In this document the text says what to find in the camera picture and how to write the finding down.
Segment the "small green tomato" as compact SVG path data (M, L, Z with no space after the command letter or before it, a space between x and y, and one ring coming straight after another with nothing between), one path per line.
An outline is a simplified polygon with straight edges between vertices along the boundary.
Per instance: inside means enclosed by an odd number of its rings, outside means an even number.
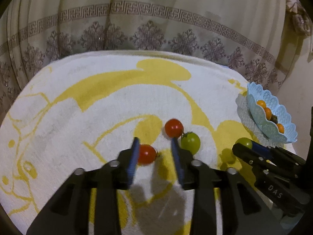
M243 145L249 149L253 148L252 140L249 138L246 138L246 137L242 137L242 138L237 139L236 144L241 144L241 145Z

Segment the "large orange tangerine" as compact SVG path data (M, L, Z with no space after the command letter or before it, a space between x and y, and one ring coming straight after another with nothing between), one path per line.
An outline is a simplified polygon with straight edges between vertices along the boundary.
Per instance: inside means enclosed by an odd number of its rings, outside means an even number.
M265 111L266 119L267 119L267 120L270 120L270 119L271 119L271 116L272 116L272 111L271 111L270 108L268 108L268 107L266 107L266 108L264 109L264 111Z

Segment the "small orange tangerine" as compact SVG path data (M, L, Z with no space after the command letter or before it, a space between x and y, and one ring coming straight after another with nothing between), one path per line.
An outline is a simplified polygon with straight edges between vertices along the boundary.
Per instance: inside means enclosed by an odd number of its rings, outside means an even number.
M267 107L265 101L263 101L263 100L257 101L257 104L258 104L259 106L261 106L263 109L265 109L265 108Z

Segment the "dark brown round fruit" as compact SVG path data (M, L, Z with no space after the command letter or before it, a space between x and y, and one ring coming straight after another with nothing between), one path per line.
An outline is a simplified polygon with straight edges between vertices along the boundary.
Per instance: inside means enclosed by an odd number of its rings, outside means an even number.
M274 122L275 124L278 123L278 119L277 116L275 116L274 114L272 114L270 121Z

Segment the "green tomato behind tangerine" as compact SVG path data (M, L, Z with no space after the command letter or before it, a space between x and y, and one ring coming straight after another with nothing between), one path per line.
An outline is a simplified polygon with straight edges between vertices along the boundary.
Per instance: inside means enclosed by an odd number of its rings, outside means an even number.
M188 150L192 155L195 155L201 146L201 140L194 132L188 132L183 134L180 140L180 147L184 150Z

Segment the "red cherry tomato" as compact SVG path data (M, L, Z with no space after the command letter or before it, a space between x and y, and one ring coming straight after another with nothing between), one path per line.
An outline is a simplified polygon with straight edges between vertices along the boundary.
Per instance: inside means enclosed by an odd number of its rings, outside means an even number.
M142 144L139 148L139 159L140 165L149 165L154 162L157 158L157 151L150 145Z
M177 119L170 119L165 123L165 133L169 138L179 138L184 131L183 124Z

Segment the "light blue lattice basket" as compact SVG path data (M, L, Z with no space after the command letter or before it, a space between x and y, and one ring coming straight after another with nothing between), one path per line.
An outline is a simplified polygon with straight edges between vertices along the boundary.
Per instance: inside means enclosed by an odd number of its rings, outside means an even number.
M298 133L296 125L291 121L291 115L269 90L251 82L247 84L247 92L242 99L248 116L270 141L280 144L297 141Z

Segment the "white yellow patterned towel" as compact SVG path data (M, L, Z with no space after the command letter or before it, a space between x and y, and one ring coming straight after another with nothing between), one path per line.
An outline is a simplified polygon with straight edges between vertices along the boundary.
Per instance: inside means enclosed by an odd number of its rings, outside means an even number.
M137 137L158 156L137 167L129 191L118 192L122 233L188 234L193 193L177 182L165 123L176 118L200 137L197 159L234 167L254 183L232 146L241 137L273 142L251 118L246 94L239 73L193 57L89 52L55 61L28 83L1 124L1 205L26 233L76 168L102 167Z

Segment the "beige patterned curtain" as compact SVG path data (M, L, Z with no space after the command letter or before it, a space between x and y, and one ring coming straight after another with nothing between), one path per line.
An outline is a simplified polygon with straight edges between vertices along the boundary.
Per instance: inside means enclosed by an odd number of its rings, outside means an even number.
M45 66L98 50L159 50L225 65L277 92L285 0L12 0L1 17L1 116Z

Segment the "curtain tieback rosette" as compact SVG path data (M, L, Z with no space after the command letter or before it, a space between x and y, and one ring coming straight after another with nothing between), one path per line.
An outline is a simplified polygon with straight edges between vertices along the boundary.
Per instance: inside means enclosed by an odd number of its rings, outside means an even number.
M309 37L312 33L311 19L299 0L285 0L286 12L290 14L294 30L298 36Z

